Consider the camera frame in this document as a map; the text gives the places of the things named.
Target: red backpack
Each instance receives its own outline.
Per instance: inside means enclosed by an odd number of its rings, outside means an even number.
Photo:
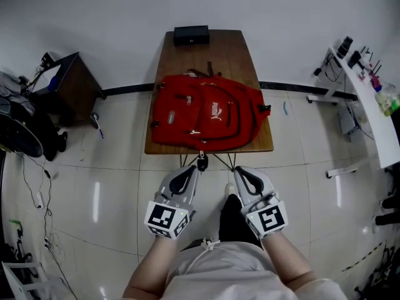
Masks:
[[[245,146],[271,112],[261,90],[220,76],[166,76],[154,103],[152,141],[202,151]]]

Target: wooden side table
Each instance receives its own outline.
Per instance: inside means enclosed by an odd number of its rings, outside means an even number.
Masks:
[[[54,89],[33,89],[29,100],[44,112],[57,114],[64,126],[89,123],[97,129],[98,125],[91,118],[91,113],[96,98],[105,99],[106,96],[79,53],[57,60],[54,63],[56,66],[60,68]]]
[[[174,33],[166,33],[158,63],[156,83],[152,92],[144,153],[180,155],[198,153],[198,151],[186,147],[167,146],[154,143],[151,140],[150,125],[153,121],[153,106],[158,93],[156,86],[161,83],[164,76],[182,74],[188,69],[196,69],[207,73],[208,62],[211,61],[215,73],[221,72],[225,78],[243,83],[254,89],[260,89],[256,70],[251,61],[251,56],[242,32],[237,30],[210,30],[209,33],[209,44],[179,47],[174,46]],[[268,118],[266,118],[261,124],[261,129],[257,137],[246,146],[230,151],[210,153],[228,153],[229,160],[232,161],[229,155],[231,153],[236,157],[236,153],[254,153],[272,151],[273,149],[271,130]],[[234,167],[235,157],[231,166],[228,166],[231,169]]]

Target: white desk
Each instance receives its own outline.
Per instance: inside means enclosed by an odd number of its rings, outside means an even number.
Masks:
[[[339,64],[342,66],[344,73],[346,73],[348,79],[353,85],[354,90],[357,93],[357,97],[362,107],[364,108],[366,117],[371,126],[372,134],[374,136],[377,153],[364,158],[348,167],[341,169],[329,170],[326,175],[327,177],[337,176],[343,173],[349,173],[357,170],[363,164],[368,163],[371,159],[376,156],[379,159],[379,165],[381,168],[386,168],[392,164],[400,161],[400,145],[396,131],[393,126],[392,119],[386,117],[380,110],[378,103],[375,100],[375,90],[369,79],[365,79],[364,82],[358,79],[357,74],[348,66],[348,60],[346,58],[339,59],[336,56],[336,50],[332,47],[329,51],[336,57]],[[340,99],[332,97],[332,94],[337,88],[330,89],[324,96],[307,96],[309,102],[311,101],[324,101],[330,103],[341,102]]]

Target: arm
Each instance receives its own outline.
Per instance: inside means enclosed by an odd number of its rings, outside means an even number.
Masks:
[[[133,272],[123,297],[137,300],[161,298],[176,246],[176,240],[156,237],[146,257]]]
[[[277,232],[261,240],[271,258],[276,273],[282,283],[295,291],[306,283],[316,280],[308,260],[298,251],[282,232]]]

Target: drawstring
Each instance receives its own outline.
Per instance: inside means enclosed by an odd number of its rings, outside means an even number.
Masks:
[[[194,264],[202,257],[203,254],[205,254],[208,251],[212,251],[214,249],[214,246],[216,244],[220,243],[220,240],[211,242],[210,240],[207,239],[203,239],[202,243],[201,243],[201,247],[204,249],[204,251],[199,254],[193,261],[192,263],[189,265],[189,267],[185,270],[185,272],[183,274],[187,274],[189,272],[190,269],[192,269],[192,267],[194,266]]]

